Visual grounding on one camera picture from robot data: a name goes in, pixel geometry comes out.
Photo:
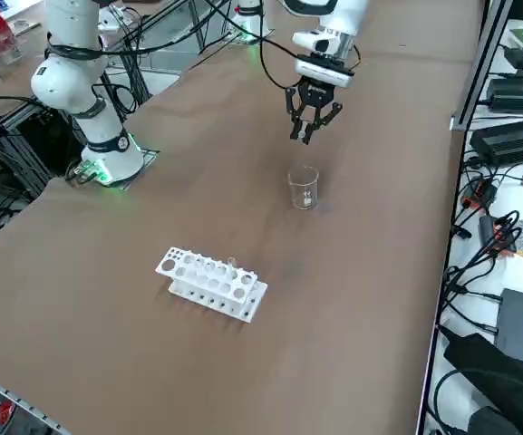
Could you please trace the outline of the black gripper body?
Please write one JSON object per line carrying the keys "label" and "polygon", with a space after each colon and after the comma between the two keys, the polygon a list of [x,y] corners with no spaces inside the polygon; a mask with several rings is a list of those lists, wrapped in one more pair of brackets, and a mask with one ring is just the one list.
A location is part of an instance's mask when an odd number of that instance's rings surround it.
{"label": "black gripper body", "polygon": [[333,101],[334,86],[317,80],[302,80],[297,87],[299,94],[299,109],[314,110],[314,118],[320,119],[323,107]]}

